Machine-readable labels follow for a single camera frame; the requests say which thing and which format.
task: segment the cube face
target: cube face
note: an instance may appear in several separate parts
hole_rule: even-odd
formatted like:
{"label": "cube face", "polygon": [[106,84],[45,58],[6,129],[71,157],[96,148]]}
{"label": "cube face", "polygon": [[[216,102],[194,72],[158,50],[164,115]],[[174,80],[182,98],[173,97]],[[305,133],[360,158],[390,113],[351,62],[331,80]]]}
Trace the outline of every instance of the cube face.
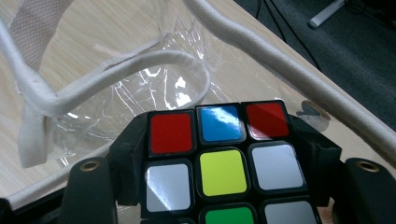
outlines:
{"label": "cube face", "polygon": [[267,224],[317,224],[318,215],[307,201],[268,203],[262,207]]}
{"label": "cube face", "polygon": [[229,223],[257,223],[254,209],[249,204],[232,204],[212,206],[201,214],[200,223],[205,224],[229,224]]}
{"label": "cube face", "polygon": [[271,140],[290,134],[286,109],[280,101],[245,103],[249,135],[256,140]]}
{"label": "cube face", "polygon": [[143,177],[135,183],[145,223],[249,224],[260,223],[258,214],[277,221],[281,205],[290,216],[293,198],[259,207],[308,195],[287,142],[292,129],[286,115],[279,101],[149,112],[146,135],[136,141],[144,150],[132,151],[144,158],[144,166],[134,166],[141,167],[135,176]]}
{"label": "cube face", "polygon": [[142,208],[144,217],[161,214],[183,214],[194,204],[192,171],[189,161],[148,162],[145,172]]}
{"label": "cube face", "polygon": [[188,154],[195,150],[193,111],[162,111],[149,117],[150,156]]}
{"label": "cube face", "polygon": [[197,182],[198,190],[204,198],[248,192],[246,161],[236,148],[202,153],[198,157],[198,169],[201,180]]}
{"label": "cube face", "polygon": [[248,156],[255,189],[263,194],[305,190],[304,176],[294,149],[284,141],[257,143]]}
{"label": "cube face", "polygon": [[239,105],[197,106],[201,143],[244,141],[246,132],[240,117]]}

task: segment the green sticker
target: green sticker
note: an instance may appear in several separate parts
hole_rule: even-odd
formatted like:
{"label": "green sticker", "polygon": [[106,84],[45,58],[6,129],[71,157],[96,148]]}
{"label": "green sticker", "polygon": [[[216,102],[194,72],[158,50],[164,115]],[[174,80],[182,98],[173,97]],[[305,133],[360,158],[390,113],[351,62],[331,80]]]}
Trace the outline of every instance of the green sticker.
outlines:
{"label": "green sticker", "polygon": [[206,224],[254,224],[247,207],[213,210],[206,213]]}

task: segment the blue sticker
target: blue sticker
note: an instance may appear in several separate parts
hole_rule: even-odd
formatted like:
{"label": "blue sticker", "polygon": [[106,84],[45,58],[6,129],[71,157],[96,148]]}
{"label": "blue sticker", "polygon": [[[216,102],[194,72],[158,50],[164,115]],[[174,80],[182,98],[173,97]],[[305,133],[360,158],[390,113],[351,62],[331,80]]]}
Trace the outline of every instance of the blue sticker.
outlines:
{"label": "blue sticker", "polygon": [[206,142],[237,140],[242,137],[238,112],[233,105],[202,108],[201,123]]}

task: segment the dark floor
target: dark floor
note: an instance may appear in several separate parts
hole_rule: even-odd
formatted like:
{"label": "dark floor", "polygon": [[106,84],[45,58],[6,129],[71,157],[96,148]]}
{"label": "dark floor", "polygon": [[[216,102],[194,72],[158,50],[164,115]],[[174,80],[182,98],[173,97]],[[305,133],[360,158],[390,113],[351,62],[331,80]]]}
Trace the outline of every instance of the dark floor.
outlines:
{"label": "dark floor", "polygon": [[[251,15],[256,15],[257,0],[234,1]],[[281,37],[264,1],[275,14],[286,42],[313,63],[271,0],[262,0],[259,21]],[[360,0],[354,1],[363,6]],[[308,27],[308,21],[332,0],[273,2],[311,51],[323,74],[396,130],[396,30],[375,19],[372,8],[357,15],[352,13],[355,8],[351,6],[341,8],[314,30]]]}

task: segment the black cable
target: black cable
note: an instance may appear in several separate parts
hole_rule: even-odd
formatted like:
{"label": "black cable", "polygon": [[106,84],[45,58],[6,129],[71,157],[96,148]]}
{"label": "black cable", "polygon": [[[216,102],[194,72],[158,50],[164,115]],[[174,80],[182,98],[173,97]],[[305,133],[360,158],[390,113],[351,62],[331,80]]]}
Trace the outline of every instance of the black cable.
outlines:
{"label": "black cable", "polygon": [[257,0],[257,11],[256,11],[256,16],[254,17],[256,18],[256,20],[259,19],[260,10],[262,10],[262,0]]}
{"label": "black cable", "polygon": [[272,18],[274,24],[276,25],[277,30],[280,32],[280,35],[282,36],[283,42],[288,43],[288,42],[286,41],[285,34],[283,34],[282,28],[280,28],[280,25],[279,25],[279,23],[277,22],[277,20],[276,20],[276,18],[275,18],[275,16],[274,16],[274,13],[273,13],[273,11],[271,10],[270,6],[268,6],[267,1],[263,0],[263,2],[264,2],[264,4],[265,4],[265,6],[267,7],[268,12],[270,13],[270,16],[271,16],[271,18]]}
{"label": "black cable", "polygon": [[352,14],[361,15],[367,11],[367,4],[363,3],[363,6],[361,6],[351,0],[346,0],[346,10]]}
{"label": "black cable", "polygon": [[279,8],[276,6],[276,4],[274,3],[274,0],[270,0],[271,4],[273,5],[273,7],[275,8],[276,12],[279,14],[280,18],[282,18],[283,22],[286,23],[286,25],[289,27],[289,29],[291,30],[291,32],[293,33],[293,35],[297,38],[298,42],[303,46],[303,48],[305,49],[305,51],[309,54],[309,57],[311,57],[312,61],[314,62],[315,67],[321,72],[321,68],[317,62],[317,60],[315,59],[314,55],[312,54],[311,50],[308,49],[308,47],[306,46],[306,44],[303,42],[303,40],[296,34],[296,32],[294,31],[294,29],[291,27],[291,25],[289,24],[288,20],[286,20],[286,18],[283,16],[282,12],[280,12]]}
{"label": "black cable", "polygon": [[376,24],[388,29],[389,31],[395,31],[396,30],[396,25],[392,24],[391,21],[383,21],[383,20],[377,18],[375,15],[372,15],[370,13],[364,13],[363,16],[366,16],[371,21],[373,21]]}

